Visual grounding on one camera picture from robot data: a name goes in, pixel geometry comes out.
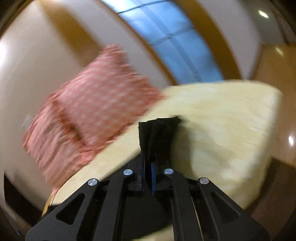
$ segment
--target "patterned pink fabric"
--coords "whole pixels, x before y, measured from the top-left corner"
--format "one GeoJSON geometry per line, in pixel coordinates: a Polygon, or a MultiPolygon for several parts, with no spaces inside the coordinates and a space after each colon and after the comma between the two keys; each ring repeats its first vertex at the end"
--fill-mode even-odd
{"type": "Polygon", "coordinates": [[[112,45],[64,86],[58,100],[85,144],[98,153],[160,97],[126,64],[126,53],[112,45]]]}
{"type": "Polygon", "coordinates": [[[53,194],[162,98],[108,46],[74,80],[51,94],[24,138],[53,194]]]}

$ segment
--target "pink cloth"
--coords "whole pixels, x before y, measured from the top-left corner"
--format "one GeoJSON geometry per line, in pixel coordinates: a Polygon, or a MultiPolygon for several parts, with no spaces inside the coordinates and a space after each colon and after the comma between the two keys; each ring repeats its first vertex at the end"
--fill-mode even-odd
{"type": "Polygon", "coordinates": [[[53,194],[162,94],[108,46],[74,80],[51,94],[23,138],[53,194]]]}

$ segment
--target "window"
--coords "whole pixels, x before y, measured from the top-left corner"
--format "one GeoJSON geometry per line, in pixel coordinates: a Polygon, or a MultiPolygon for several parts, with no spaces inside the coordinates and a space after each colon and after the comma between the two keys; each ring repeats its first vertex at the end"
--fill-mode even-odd
{"type": "Polygon", "coordinates": [[[190,19],[168,0],[102,0],[158,54],[179,84],[223,79],[190,19]]]}

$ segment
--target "bright light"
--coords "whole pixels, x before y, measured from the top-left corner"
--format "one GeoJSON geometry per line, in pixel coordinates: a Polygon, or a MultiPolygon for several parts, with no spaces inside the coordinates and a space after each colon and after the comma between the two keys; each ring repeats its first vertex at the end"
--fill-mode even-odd
{"type": "Polygon", "coordinates": [[[276,47],[276,51],[278,52],[278,54],[280,56],[283,56],[284,55],[284,52],[280,48],[276,47]]]}
{"type": "Polygon", "coordinates": [[[294,145],[294,139],[293,139],[293,137],[289,136],[288,141],[289,141],[290,146],[293,146],[294,145]]]}
{"type": "Polygon", "coordinates": [[[3,43],[0,43],[0,64],[2,64],[2,62],[4,61],[5,55],[6,55],[6,48],[3,43]]]}
{"type": "Polygon", "coordinates": [[[268,15],[267,15],[265,12],[259,10],[258,13],[259,13],[262,17],[268,18],[268,15]]]}

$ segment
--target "round metal bolt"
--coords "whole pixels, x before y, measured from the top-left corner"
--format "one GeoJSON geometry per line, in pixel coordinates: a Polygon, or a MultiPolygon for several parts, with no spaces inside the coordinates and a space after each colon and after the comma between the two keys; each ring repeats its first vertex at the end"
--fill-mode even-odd
{"type": "Polygon", "coordinates": [[[207,179],[206,177],[202,177],[202,178],[200,179],[200,183],[201,183],[201,184],[208,184],[208,183],[209,183],[209,179],[207,179]]]}
{"type": "Polygon", "coordinates": [[[88,185],[90,186],[94,186],[98,183],[98,180],[95,178],[89,179],[89,181],[87,182],[88,185]]]}
{"type": "Polygon", "coordinates": [[[129,175],[132,175],[133,174],[133,171],[131,169],[125,169],[123,171],[123,174],[126,175],[126,176],[129,176],[129,175]]]}
{"type": "Polygon", "coordinates": [[[173,172],[174,172],[174,170],[171,169],[171,168],[166,168],[166,169],[164,170],[164,173],[167,174],[167,175],[171,175],[171,174],[173,174],[173,172]]]}

